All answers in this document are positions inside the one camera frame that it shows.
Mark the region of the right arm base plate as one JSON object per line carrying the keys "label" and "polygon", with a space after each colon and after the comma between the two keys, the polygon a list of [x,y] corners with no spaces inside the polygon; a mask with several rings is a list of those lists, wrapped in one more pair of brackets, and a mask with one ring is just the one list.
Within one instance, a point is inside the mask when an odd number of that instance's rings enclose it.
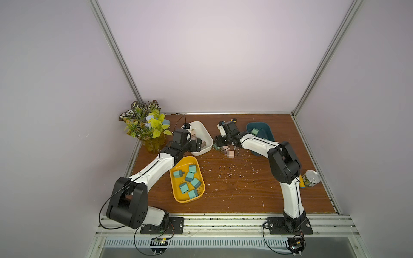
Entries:
{"label": "right arm base plate", "polygon": [[297,219],[269,217],[267,224],[270,234],[311,235],[314,233],[307,217]]}

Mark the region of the teal plug bottom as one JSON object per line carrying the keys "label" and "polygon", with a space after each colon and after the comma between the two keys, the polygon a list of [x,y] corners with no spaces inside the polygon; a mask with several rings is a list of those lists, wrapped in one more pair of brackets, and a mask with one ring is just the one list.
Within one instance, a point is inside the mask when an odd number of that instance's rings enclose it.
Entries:
{"label": "teal plug bottom", "polygon": [[194,178],[194,179],[190,182],[190,184],[191,184],[195,189],[198,189],[198,188],[202,185],[202,182],[201,182],[199,179]]}

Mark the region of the green plug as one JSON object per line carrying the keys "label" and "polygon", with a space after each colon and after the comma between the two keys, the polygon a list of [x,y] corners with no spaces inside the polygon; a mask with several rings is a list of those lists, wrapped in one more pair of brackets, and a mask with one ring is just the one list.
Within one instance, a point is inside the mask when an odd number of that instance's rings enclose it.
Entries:
{"label": "green plug", "polygon": [[254,136],[257,136],[257,135],[259,134],[259,132],[260,132],[260,130],[259,130],[259,129],[256,129],[256,128],[253,128],[253,129],[251,130],[251,134],[253,134]]}

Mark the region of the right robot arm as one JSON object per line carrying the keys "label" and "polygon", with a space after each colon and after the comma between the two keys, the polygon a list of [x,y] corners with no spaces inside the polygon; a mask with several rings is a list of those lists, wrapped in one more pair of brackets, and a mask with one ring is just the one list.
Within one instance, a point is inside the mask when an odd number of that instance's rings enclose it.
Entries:
{"label": "right robot arm", "polygon": [[299,177],[302,165],[292,146],[286,141],[278,143],[248,132],[241,132],[232,120],[219,122],[217,128],[220,135],[214,139],[216,146],[232,145],[268,158],[271,173],[281,186],[285,228],[290,232],[299,231],[306,219],[300,195]]}

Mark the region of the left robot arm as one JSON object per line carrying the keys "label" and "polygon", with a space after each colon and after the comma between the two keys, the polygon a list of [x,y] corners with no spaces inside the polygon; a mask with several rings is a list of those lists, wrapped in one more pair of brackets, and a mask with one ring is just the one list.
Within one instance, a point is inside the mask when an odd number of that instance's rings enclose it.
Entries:
{"label": "left robot arm", "polygon": [[138,229],[141,226],[155,226],[165,231],[169,225],[169,213],[148,205],[148,193],[157,181],[175,167],[187,152],[200,151],[202,140],[191,138],[186,129],[173,132],[169,142],[157,157],[140,172],[130,177],[120,177],[114,185],[111,196],[104,203],[106,217],[125,226]]}

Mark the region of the light teal plug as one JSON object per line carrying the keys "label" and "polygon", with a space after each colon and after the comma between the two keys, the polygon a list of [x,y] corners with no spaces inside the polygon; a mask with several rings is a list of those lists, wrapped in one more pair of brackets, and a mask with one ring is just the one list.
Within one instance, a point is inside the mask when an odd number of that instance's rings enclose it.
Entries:
{"label": "light teal plug", "polygon": [[185,175],[185,173],[181,170],[176,170],[173,172],[173,176],[174,178],[181,178]]}

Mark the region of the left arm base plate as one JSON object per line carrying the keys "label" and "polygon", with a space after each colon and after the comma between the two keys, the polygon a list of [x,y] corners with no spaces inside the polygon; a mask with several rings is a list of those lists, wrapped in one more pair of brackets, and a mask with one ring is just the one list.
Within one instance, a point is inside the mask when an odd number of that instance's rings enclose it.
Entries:
{"label": "left arm base plate", "polygon": [[185,224],[185,219],[183,217],[168,217],[164,219],[163,222],[158,225],[142,225],[140,229],[140,234],[152,234],[152,235],[163,235],[163,234],[182,234],[183,227]]}

